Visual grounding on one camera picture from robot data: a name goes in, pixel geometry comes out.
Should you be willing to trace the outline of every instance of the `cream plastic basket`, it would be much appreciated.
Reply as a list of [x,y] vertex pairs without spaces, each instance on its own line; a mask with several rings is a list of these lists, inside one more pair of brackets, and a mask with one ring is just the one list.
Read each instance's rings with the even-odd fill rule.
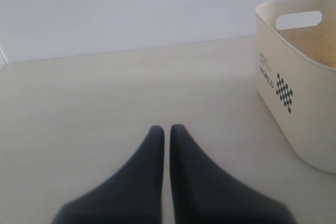
[[[320,11],[316,26],[278,30],[281,15]],[[295,152],[336,173],[336,0],[282,0],[259,5],[257,89]]]

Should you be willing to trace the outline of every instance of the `checkered pattern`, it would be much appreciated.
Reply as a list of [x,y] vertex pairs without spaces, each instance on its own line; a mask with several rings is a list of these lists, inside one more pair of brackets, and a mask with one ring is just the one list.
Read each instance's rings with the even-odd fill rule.
[[277,87],[277,96],[280,98],[280,101],[283,102],[288,112],[291,113],[292,109],[290,105],[292,105],[293,91],[288,87],[287,83],[284,82],[280,74],[278,74]]

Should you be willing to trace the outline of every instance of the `white floor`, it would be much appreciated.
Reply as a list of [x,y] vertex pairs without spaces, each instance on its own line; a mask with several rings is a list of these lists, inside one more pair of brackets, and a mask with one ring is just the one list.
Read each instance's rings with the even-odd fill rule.
[[254,38],[15,63],[0,72],[0,223],[46,224],[113,174],[153,124],[166,132],[164,223],[173,223],[169,130],[183,123],[223,169],[334,224],[336,175],[292,150],[254,85]]

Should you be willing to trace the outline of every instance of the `basket handle hole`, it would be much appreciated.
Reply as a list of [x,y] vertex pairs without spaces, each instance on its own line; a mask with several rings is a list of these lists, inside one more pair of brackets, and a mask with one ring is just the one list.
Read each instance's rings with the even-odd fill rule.
[[277,18],[278,30],[293,29],[300,27],[317,26],[322,21],[322,13],[318,10],[304,13],[292,13],[281,15]]

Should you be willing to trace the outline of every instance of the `basket rim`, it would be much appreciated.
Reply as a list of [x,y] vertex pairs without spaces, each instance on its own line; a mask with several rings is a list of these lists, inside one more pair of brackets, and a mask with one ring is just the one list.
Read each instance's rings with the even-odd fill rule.
[[336,68],[333,68],[333,67],[329,67],[329,66],[326,66],[324,64],[321,64],[317,61],[314,61],[312,59],[310,59],[308,56],[306,56],[303,52],[301,52],[299,49],[297,49],[295,46],[293,46],[291,43],[289,43],[285,38],[283,38],[283,36],[280,35],[280,33],[278,33],[268,22],[266,22],[262,16],[260,15],[259,11],[261,8],[263,8],[264,6],[266,5],[270,5],[270,4],[276,4],[276,3],[281,3],[281,2],[286,2],[288,0],[274,0],[274,1],[268,1],[268,2],[265,2],[263,4],[260,4],[258,5],[256,8],[255,8],[255,12],[256,12],[256,15],[260,18],[260,20],[262,20],[262,22],[264,22],[273,32],[275,32],[275,34],[283,41],[285,42],[285,44],[287,44],[289,47],[291,47],[297,54],[299,54],[303,59],[307,60],[309,63],[311,64],[314,64],[316,67],[319,67],[319,68],[323,68],[327,71],[330,71],[330,72],[334,72],[336,73]]

